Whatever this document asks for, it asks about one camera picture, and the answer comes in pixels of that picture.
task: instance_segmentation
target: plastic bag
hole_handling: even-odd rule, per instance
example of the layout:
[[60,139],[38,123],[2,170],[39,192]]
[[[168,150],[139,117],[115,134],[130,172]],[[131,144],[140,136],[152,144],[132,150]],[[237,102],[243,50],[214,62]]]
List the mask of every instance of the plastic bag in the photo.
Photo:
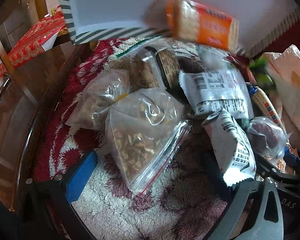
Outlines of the plastic bag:
[[106,134],[128,188],[143,195],[168,166],[188,124],[184,106],[159,88],[141,89],[111,106]]
[[254,78],[250,68],[249,68],[249,59],[244,56],[235,56],[228,55],[227,60],[232,62],[237,69],[239,69],[242,74],[244,80],[249,82],[251,85],[257,85],[256,79]]
[[169,91],[178,85],[178,59],[166,39],[151,40],[129,56],[131,83],[136,83],[139,89],[160,87]]
[[236,119],[254,117],[250,95],[241,73],[227,59],[224,50],[197,46],[201,73],[179,72],[180,86],[197,116],[205,118],[225,108]]
[[128,71],[110,69],[101,73],[85,87],[66,124],[101,130],[104,127],[110,106],[129,92]]
[[274,163],[284,157],[284,147],[289,136],[269,118],[255,117],[251,120],[246,133],[254,153],[269,156]]
[[266,52],[267,71],[275,82],[283,107],[290,118],[300,114],[300,51],[290,45],[283,53]]
[[246,134],[226,110],[209,115],[202,123],[210,137],[223,180],[232,186],[244,179],[253,179],[256,161]]

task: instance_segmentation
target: black and white stripe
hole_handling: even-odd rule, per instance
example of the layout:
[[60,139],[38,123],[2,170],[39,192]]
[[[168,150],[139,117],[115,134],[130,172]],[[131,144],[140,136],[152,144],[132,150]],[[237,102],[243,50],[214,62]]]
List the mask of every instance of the black and white stripe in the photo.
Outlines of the black and white stripe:
[[100,29],[93,32],[76,33],[71,6],[69,0],[59,0],[62,12],[65,17],[65,22],[69,31],[70,39],[74,44],[87,43],[93,40],[106,40],[110,38],[127,38],[127,37],[151,37],[154,35],[168,35],[166,29],[150,29],[150,28],[114,28]]

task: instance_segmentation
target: white box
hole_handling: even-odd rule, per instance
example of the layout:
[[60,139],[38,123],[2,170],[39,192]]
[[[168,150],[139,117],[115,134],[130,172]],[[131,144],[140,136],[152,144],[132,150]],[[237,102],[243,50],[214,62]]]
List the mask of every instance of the white box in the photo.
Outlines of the white box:
[[[195,0],[239,20],[239,44],[255,53],[300,17],[294,0]],[[74,44],[116,37],[152,36],[142,16],[153,0],[59,0]]]

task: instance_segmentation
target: orange snack package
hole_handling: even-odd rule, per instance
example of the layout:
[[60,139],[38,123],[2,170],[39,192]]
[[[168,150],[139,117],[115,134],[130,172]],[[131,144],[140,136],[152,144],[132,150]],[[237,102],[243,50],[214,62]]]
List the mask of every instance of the orange snack package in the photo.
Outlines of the orange snack package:
[[167,22],[173,37],[234,52],[238,20],[191,0],[168,0]]

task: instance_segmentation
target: metal rivet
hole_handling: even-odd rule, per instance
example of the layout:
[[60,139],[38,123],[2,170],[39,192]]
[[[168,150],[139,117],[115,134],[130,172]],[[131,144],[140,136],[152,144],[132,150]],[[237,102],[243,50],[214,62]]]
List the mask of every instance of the metal rivet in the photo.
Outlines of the metal rivet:
[[273,183],[273,179],[271,177],[267,177],[266,181],[269,182],[270,184]]
[[29,178],[29,179],[26,179],[26,184],[31,184],[33,181],[33,179]]
[[57,174],[56,176],[54,176],[54,180],[56,180],[56,181],[62,180],[62,175]]

